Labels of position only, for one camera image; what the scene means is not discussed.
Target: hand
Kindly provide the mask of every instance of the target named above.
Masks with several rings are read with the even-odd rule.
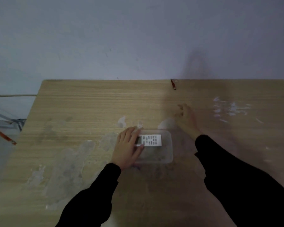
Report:
[[[121,171],[131,167],[144,148],[144,145],[135,147],[136,138],[141,130],[137,130],[131,135],[134,130],[134,127],[129,127],[122,131],[117,137],[117,143],[110,162],[119,166]]]
[[[196,116],[193,110],[185,103],[178,104],[180,112],[175,114],[176,124],[193,139],[196,139],[202,132],[197,126]]]

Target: plastic container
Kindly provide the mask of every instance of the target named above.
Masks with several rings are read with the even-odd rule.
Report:
[[[146,146],[136,163],[171,163],[174,159],[171,134],[167,130],[141,130],[141,135],[161,135],[162,146]]]

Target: wooden tabletop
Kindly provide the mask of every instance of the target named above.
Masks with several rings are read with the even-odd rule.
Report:
[[[284,186],[284,80],[179,80],[176,87],[43,81],[2,173],[0,226],[55,226],[65,203],[109,162],[120,127],[134,125],[170,130],[174,161],[122,172],[104,226],[235,226],[204,185],[193,141],[173,125],[178,103],[191,105],[220,145]]]

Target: person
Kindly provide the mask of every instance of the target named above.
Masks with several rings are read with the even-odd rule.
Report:
[[[193,110],[179,105],[177,125],[195,140],[195,154],[206,173],[206,188],[220,201],[237,226],[284,226],[284,187],[264,171],[239,160],[197,127]],[[111,161],[88,189],[64,208],[57,227],[101,226],[110,216],[111,199],[121,172],[131,167],[143,146],[134,148],[133,127],[121,132]]]

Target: white remote control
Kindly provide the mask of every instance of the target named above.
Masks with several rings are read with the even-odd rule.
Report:
[[[162,146],[161,135],[139,135],[136,138],[135,146]]]

